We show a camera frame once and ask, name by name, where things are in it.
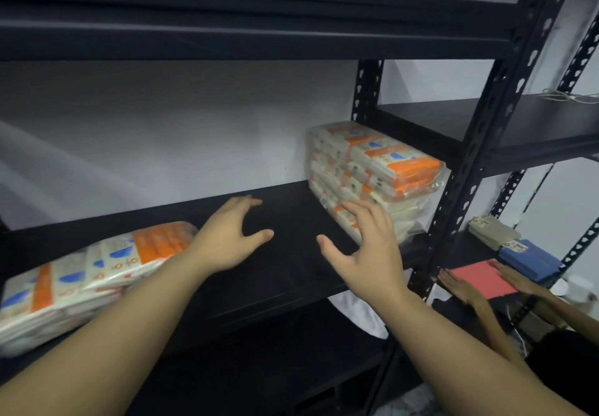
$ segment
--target left hand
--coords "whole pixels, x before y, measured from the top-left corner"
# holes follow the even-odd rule
[[[229,199],[210,216],[183,253],[208,275],[238,265],[274,236],[273,230],[243,236],[244,217],[251,208],[261,204],[262,200],[251,195]]]
[[[441,269],[439,271],[439,280],[444,284],[447,291],[464,304],[474,307],[475,304],[486,301],[482,293],[472,284],[456,277],[450,270]]]

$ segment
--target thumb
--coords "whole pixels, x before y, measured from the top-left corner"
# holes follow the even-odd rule
[[[260,230],[250,236],[244,238],[244,243],[253,252],[262,244],[270,241],[274,236],[273,230]]]
[[[331,266],[337,271],[341,277],[347,272],[348,264],[352,262],[352,258],[344,255],[335,247],[333,241],[323,234],[316,237],[316,241],[320,246],[320,253],[326,258],[326,261],[331,263]]]

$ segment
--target black shelf surface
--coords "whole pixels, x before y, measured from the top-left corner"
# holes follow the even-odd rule
[[[127,414],[270,414],[293,408],[377,367],[386,345],[323,300],[162,357]],[[0,383],[41,356],[40,350],[48,346],[0,359]]]
[[[0,61],[494,59],[523,19],[471,0],[2,0]]]
[[[264,200],[244,222],[251,234],[272,228],[274,238],[239,266],[208,278],[183,314],[167,351],[208,342],[259,320],[287,312],[347,289],[321,256],[316,243],[325,234],[344,253],[358,246],[328,215],[306,181],[249,191]],[[185,220],[200,227],[230,196],[202,198],[66,223],[55,223],[0,235],[4,254],[0,282],[103,238]],[[402,246],[404,267],[423,260],[424,235]]]
[[[367,124],[443,160],[455,170],[478,99],[380,105]],[[599,152],[599,104],[522,96],[485,176]]]

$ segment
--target hand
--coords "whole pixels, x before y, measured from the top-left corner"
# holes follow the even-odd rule
[[[356,216],[362,247],[351,257],[344,255],[323,234],[316,240],[320,252],[348,287],[370,305],[405,292],[400,248],[389,213],[368,201],[343,201],[341,206]]]
[[[474,307],[477,304],[486,303],[485,297],[474,285],[456,277],[450,270],[441,269],[439,280],[447,291],[468,306]]]
[[[534,294],[540,296],[544,288],[530,281],[518,271],[509,266],[506,266],[497,260],[489,260],[491,266],[497,269],[499,276],[508,284],[512,285],[516,290],[525,294]]]
[[[251,236],[241,232],[247,212],[261,204],[262,200],[251,195],[231,198],[210,216],[184,254],[201,264],[208,275],[238,265],[274,235],[272,230]]]

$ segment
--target package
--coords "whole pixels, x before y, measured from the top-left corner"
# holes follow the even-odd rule
[[[493,216],[475,217],[468,223],[468,231],[494,251],[499,251],[502,244],[520,239],[521,236]]]
[[[355,122],[310,131],[310,188],[357,243],[354,215],[341,201],[367,200],[389,212],[398,243],[422,231],[419,222],[429,194],[443,185],[443,162]]]
[[[527,239],[512,240],[501,246],[499,256],[533,282],[555,274],[561,261]]]
[[[12,277],[0,305],[0,356],[21,354],[89,321],[185,250],[196,232],[184,222],[144,228]]]

